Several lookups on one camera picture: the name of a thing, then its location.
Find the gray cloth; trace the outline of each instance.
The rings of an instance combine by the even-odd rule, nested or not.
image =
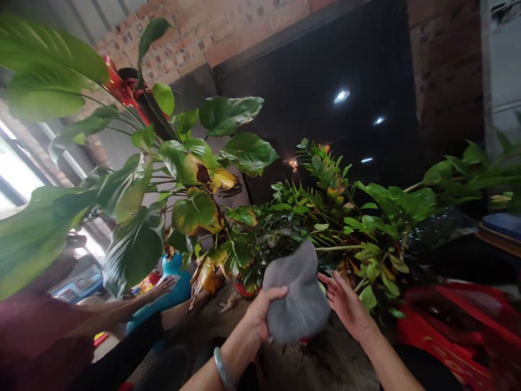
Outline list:
[[[286,297],[270,303],[266,323],[270,335],[285,344],[312,337],[326,325],[331,309],[316,277],[318,259],[311,240],[266,269],[262,289],[288,286]]]

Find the hand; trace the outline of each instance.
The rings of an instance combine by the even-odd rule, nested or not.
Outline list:
[[[318,274],[320,281],[327,284],[327,299],[344,327],[362,346],[380,333],[373,318],[365,310],[355,291],[337,271],[334,278]]]
[[[154,285],[151,290],[146,292],[145,294],[150,299],[150,302],[158,299],[165,293],[168,293],[172,290],[172,287],[175,285],[175,279],[173,276],[167,276],[158,284]]]
[[[255,330],[260,341],[263,342],[269,338],[268,326],[266,326],[266,313],[270,301],[281,299],[288,294],[288,287],[272,288],[268,291],[260,291],[253,303],[250,305],[242,322],[247,325],[250,330]]]

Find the red shirt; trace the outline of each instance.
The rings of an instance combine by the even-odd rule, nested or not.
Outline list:
[[[15,294],[0,301],[2,389],[67,390],[91,364],[94,336],[64,336],[89,316],[48,294]]]

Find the black tv screen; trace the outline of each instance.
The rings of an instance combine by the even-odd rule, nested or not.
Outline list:
[[[312,183],[303,167],[294,172],[289,164],[304,137],[352,163],[350,183],[407,187],[421,180],[406,1],[373,0],[283,45],[280,37],[269,40],[278,47],[214,70],[222,95],[265,100],[240,131],[269,141],[281,159],[262,178],[247,179],[254,203],[270,201],[277,181]]]

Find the bangle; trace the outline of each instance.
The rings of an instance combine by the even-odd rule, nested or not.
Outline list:
[[[224,366],[223,359],[221,358],[221,353],[220,353],[220,349],[218,346],[216,346],[215,349],[213,350],[213,358],[215,359],[215,366],[217,367],[217,372],[219,373],[219,377],[221,378],[223,385],[228,390],[234,390],[235,384],[228,377],[228,373],[226,373],[226,368]]]

